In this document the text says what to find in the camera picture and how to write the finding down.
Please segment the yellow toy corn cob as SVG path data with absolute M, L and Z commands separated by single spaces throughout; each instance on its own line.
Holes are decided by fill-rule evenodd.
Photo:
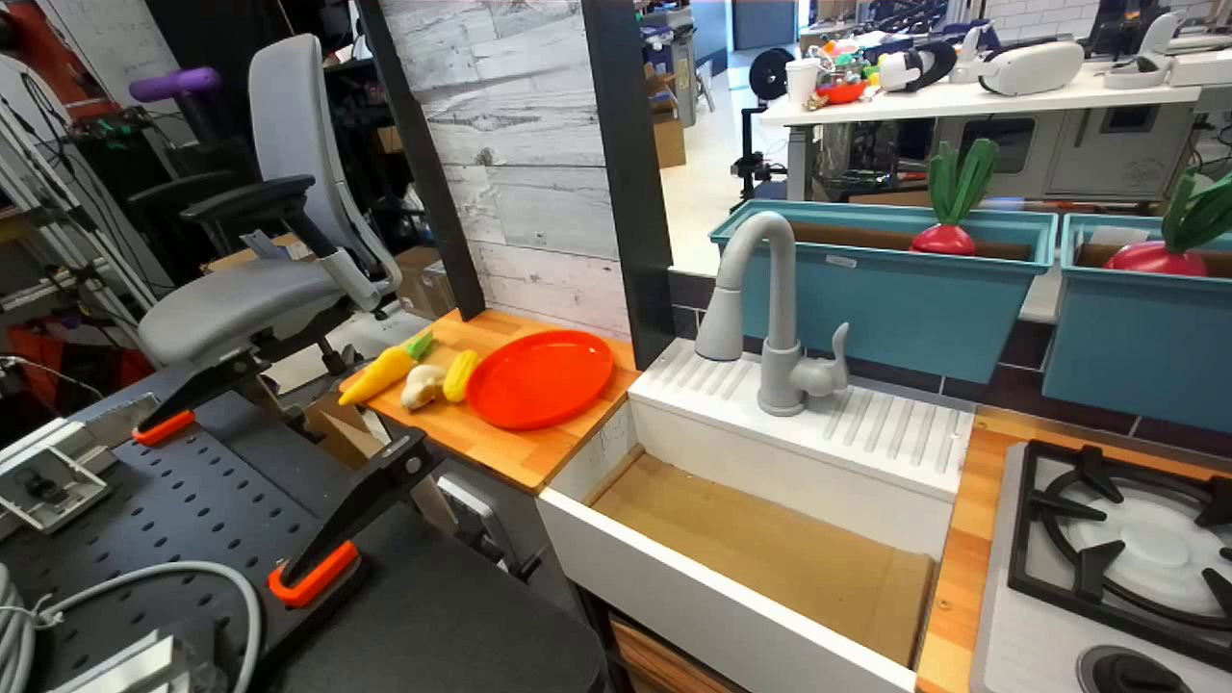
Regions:
M 461 401 L 467 401 L 467 390 L 469 390 L 469 378 L 473 378 L 479 361 L 483 361 L 479 352 L 461 352 L 461 356 L 455 356 L 455 361 L 448 366 L 443 395 L 448 395 L 451 403 L 461 403 Z

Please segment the grey office chair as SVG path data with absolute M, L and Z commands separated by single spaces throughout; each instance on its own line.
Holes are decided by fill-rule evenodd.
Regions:
M 217 366 L 235 356 L 304 352 L 351 317 L 380 343 L 423 326 L 401 295 L 401 266 L 356 206 L 337 144 L 324 46 L 292 35 L 245 70 L 258 181 L 181 208 L 201 230 L 226 230 L 245 262 L 212 270 L 138 321 L 153 366 Z

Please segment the left red toy radish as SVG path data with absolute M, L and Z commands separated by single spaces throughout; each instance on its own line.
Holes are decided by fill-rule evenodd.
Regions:
M 967 150 L 942 148 L 929 158 L 931 222 L 913 236 L 919 256 L 971 256 L 974 238 L 962 220 L 985 202 L 1003 148 L 974 139 Z

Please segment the far black orange clamp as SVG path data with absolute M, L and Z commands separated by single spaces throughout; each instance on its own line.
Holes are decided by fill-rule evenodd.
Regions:
M 258 361 L 245 356 L 217 361 L 208 371 L 197 371 L 148 419 L 138 419 L 131 429 L 131 438 L 138 447 L 163 447 L 163 442 L 192 433 L 201 403 L 217 401 L 220 394 L 235 390 L 240 383 L 252 383 L 256 375 L 258 375 Z

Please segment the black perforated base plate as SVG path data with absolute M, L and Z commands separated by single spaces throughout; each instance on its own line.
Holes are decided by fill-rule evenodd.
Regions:
M 44 537 L 17 532 L 0 560 L 26 605 L 63 602 L 138 567 L 172 562 L 65 612 L 34 637 L 32 679 L 4 693 L 49 693 L 142 637 L 172 637 L 220 684 L 240 679 L 252 616 L 242 593 L 186 562 L 242 573 L 263 602 L 256 689 L 269 693 L 396 693 L 419 675 L 380 621 L 389 540 L 408 517 L 371 525 L 371 567 L 311 610 L 290 612 L 265 593 L 265 573 L 297 553 L 357 481 L 357 474 L 297 433 L 269 424 L 245 401 L 225 395 L 204 424 L 163 442 L 103 442 L 112 419 L 85 429 L 70 452 L 103 461 L 103 496 Z

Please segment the white background table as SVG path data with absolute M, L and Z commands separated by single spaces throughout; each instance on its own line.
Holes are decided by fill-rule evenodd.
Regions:
M 929 85 L 919 93 L 872 93 L 840 107 L 772 107 L 772 118 L 790 129 L 790 148 L 800 150 L 817 129 L 891 125 L 891 118 L 985 118 L 985 114 L 1045 114 L 1045 111 L 1105 111 L 1105 107 L 1166 107 L 1198 104 L 1198 85 L 1114 85 L 1105 63 L 1086 63 L 1064 87 L 1031 95 L 992 95 L 981 85 Z

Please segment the right red toy radish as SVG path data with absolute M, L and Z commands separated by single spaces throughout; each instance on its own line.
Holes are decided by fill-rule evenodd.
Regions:
M 1204 279 L 1203 247 L 1232 230 L 1232 173 L 1203 181 L 1185 173 L 1164 206 L 1158 236 L 1123 243 L 1109 270 Z

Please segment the white toy mushroom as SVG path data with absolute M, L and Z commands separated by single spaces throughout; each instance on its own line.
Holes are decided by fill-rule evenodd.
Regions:
M 419 413 L 443 395 L 443 366 L 412 366 L 405 384 L 401 384 L 401 410 Z

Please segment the black orange clamp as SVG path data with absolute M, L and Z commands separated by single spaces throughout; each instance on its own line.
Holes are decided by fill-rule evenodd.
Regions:
M 163 442 L 192 433 L 201 403 L 217 401 L 220 394 L 235 390 L 240 383 L 252 383 L 256 375 L 258 375 L 258 361 L 245 356 L 217 361 L 208 371 L 197 371 L 148 419 L 138 419 L 131 429 L 131 438 L 138 447 L 163 447 Z
M 384 442 L 304 551 L 265 573 L 265 593 L 290 612 L 324 602 L 362 567 L 357 537 L 435 471 L 441 452 L 419 429 Z

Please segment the grey toy faucet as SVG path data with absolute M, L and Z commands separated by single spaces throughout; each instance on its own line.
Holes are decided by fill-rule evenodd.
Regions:
M 799 415 L 850 383 L 850 326 L 840 325 L 832 330 L 829 357 L 804 356 L 799 326 L 799 236 L 783 212 L 755 212 L 729 238 L 693 352 L 709 361 L 734 361 L 743 356 L 743 279 L 755 252 L 772 256 L 759 410 L 772 415 Z

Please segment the orange plastic plate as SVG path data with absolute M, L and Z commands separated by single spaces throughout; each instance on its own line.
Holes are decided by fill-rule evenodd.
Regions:
M 534 433 L 580 415 L 616 378 L 616 356 L 591 330 L 534 330 L 484 356 L 467 403 L 492 429 Z

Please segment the left teal planter box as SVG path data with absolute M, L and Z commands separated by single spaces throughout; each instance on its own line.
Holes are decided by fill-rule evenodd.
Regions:
M 729 238 L 778 212 L 799 238 L 799 335 L 813 356 L 850 326 L 854 361 L 985 384 L 1023 295 L 1055 266 L 1053 212 L 971 212 L 971 256 L 915 256 L 931 222 L 919 206 L 746 202 L 715 230 Z

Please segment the teal planter box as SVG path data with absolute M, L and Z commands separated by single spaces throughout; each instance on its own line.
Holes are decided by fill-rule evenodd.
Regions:
M 1232 238 L 1203 247 L 1204 279 L 1109 270 L 1155 217 L 1071 212 L 1060 230 L 1053 401 L 1232 433 Z
M 850 326 L 854 361 L 985 384 L 1023 295 L 1055 266 L 1053 212 L 971 212 L 971 256 L 915 256 L 931 222 L 919 206 L 746 202 L 715 230 L 729 238 L 778 212 L 799 238 L 799 335 L 813 356 Z

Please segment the right teal planter box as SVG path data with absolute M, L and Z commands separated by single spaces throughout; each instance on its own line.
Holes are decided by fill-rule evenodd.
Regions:
M 1203 247 L 1204 279 L 1109 270 L 1155 217 L 1071 212 L 1060 230 L 1053 401 L 1232 433 L 1232 238 Z

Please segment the near black orange clamp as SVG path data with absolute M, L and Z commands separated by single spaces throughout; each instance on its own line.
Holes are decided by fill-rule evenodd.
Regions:
M 265 593 L 290 612 L 324 602 L 362 567 L 357 537 L 435 471 L 441 452 L 419 429 L 384 442 L 304 551 L 265 573 Z

